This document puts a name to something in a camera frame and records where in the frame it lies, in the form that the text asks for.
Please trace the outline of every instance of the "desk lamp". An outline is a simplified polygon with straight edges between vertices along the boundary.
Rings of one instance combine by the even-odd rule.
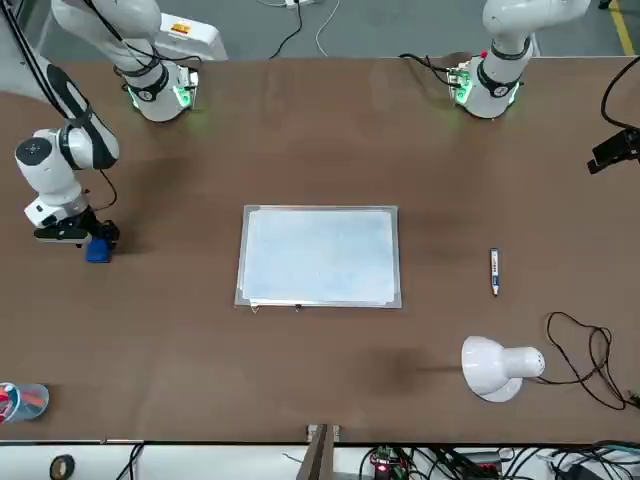
[[[538,377],[544,357],[533,347],[504,348],[485,337],[468,337],[462,345],[462,372],[469,388],[489,402],[511,400],[522,379]]]

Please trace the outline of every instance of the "gray floor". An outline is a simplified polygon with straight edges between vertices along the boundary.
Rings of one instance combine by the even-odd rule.
[[[620,12],[629,30],[629,37],[636,53],[640,52],[640,3],[638,0],[618,0]]]
[[[215,25],[233,59],[267,58],[297,27],[295,10],[266,7],[256,0],[157,1],[163,12]],[[286,45],[282,56],[320,56],[315,33],[335,1],[303,7],[303,30]],[[34,7],[28,22],[32,39],[43,31],[47,4],[40,0]],[[477,53],[490,42],[482,27],[483,4],[480,0],[342,0],[322,43],[330,55],[346,57],[396,56],[403,52],[437,56],[465,50]],[[640,15],[640,7],[635,10]],[[637,23],[635,31],[640,36],[640,16],[630,20]],[[62,31],[55,21],[45,31],[42,51],[52,60],[99,58],[93,48]],[[595,0],[584,18],[540,31],[537,39],[542,55],[622,54],[611,15],[598,10]]]

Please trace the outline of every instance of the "whiteboard marker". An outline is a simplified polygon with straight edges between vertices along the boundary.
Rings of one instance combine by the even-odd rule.
[[[498,290],[500,289],[500,266],[498,264],[498,249],[491,249],[491,289],[493,295],[498,296]]]

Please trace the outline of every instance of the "blue block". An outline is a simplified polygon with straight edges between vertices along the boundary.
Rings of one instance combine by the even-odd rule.
[[[85,259],[89,263],[109,263],[111,260],[111,251],[106,240],[101,238],[92,238],[85,251]]]

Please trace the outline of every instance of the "brown tabletop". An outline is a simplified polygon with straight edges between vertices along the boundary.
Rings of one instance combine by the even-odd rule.
[[[637,411],[579,386],[527,383],[491,404],[458,370],[464,339],[484,335],[538,347],[547,377],[571,379],[544,335],[564,310],[614,331],[612,373],[640,388],[640,168],[585,166],[616,131],[600,96],[624,62],[536,59],[493,122],[401,60],[228,62],[204,67],[198,110],[164,125],[132,111],[110,64],[69,65],[121,145],[119,200],[101,214],[122,231],[109,265],[32,239],[12,151],[61,121],[2,96],[1,380],[46,383],[52,400],[0,437],[299,441],[326,421],[349,441],[636,439]],[[610,102],[631,123],[637,82]],[[109,199],[97,173],[80,179],[94,205]],[[245,204],[398,205],[404,307],[235,308]],[[586,371],[588,332],[555,327]]]

